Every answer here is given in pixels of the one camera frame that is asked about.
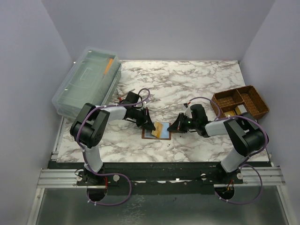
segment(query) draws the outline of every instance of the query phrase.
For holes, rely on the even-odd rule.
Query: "robotic arm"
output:
[[[203,137],[229,135],[233,143],[234,148],[229,155],[217,165],[216,177],[218,180],[222,180],[236,172],[239,165],[252,152],[261,149],[264,145],[264,136],[259,127],[247,120],[235,118],[208,121],[201,104],[195,104],[191,107],[185,106],[187,107],[186,112],[178,115],[168,131],[186,133],[194,130],[193,132],[197,132]],[[242,116],[254,120],[249,113],[244,113]]]
[[[141,98],[139,95],[130,91],[127,94],[126,99],[119,104],[134,104],[138,102],[139,98]],[[74,137],[75,141],[84,119],[95,108],[95,105],[86,103],[79,112],[70,129],[70,134]],[[86,146],[85,156],[87,163],[95,172],[99,172],[103,165],[97,145],[102,139],[107,123],[113,120],[128,120],[135,123],[139,128],[155,130],[147,107],[142,106],[142,108],[137,108],[134,106],[118,106],[96,110],[84,124],[79,137],[80,143]]]

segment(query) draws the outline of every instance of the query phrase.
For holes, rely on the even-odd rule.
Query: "yellow object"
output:
[[[113,59],[109,59],[109,62],[108,62],[108,64],[107,64],[107,67],[106,67],[106,69],[105,69],[105,71],[104,71],[104,75],[108,72],[109,67],[111,67],[112,63],[113,63]]]
[[[160,134],[161,134],[161,132],[162,132],[162,130],[163,130],[163,124],[162,123],[160,123],[160,122],[155,122],[154,123],[154,127],[155,127],[155,130],[152,130],[152,135],[153,136],[155,136],[155,137],[157,137],[157,138],[160,138]]]
[[[228,112],[225,112],[224,115],[225,115],[225,117],[235,116],[235,112],[233,110],[232,111],[228,111]]]
[[[238,105],[237,107],[235,107],[235,112],[237,115],[241,115],[242,113],[246,113],[247,109],[244,107],[244,105]]]

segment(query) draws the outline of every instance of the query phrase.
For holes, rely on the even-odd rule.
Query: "brown wooden organizer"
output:
[[[238,105],[244,105],[247,111],[256,119],[261,119],[268,111],[269,108],[262,100],[262,97],[257,93],[253,86],[245,86],[218,92],[213,95],[214,101],[221,109],[220,118],[224,118],[224,112],[234,110]],[[211,103],[216,115],[218,109]]]

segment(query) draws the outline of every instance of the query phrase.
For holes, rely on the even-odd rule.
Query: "gray wall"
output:
[[[40,0],[2,0],[0,31],[0,223],[23,225],[60,121],[51,98],[72,61]]]
[[[240,66],[270,112],[262,120],[300,221],[300,1],[276,0]]]
[[[72,59],[241,60],[274,0],[42,0]]]

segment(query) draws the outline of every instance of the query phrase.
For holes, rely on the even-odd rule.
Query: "marble table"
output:
[[[245,84],[237,61],[123,61],[117,88],[120,95],[149,88],[152,121],[173,123],[189,99],[211,99],[215,92],[241,86]],[[204,106],[209,120],[215,118],[208,101],[197,99],[195,103]],[[57,162],[83,162],[81,149],[69,134],[70,127],[69,122],[64,126]],[[106,126],[99,146],[104,162],[212,162],[222,160],[233,147],[227,135],[203,138],[197,133],[176,133],[169,141],[142,139],[142,130],[124,120]],[[269,158],[263,151],[250,160]]]

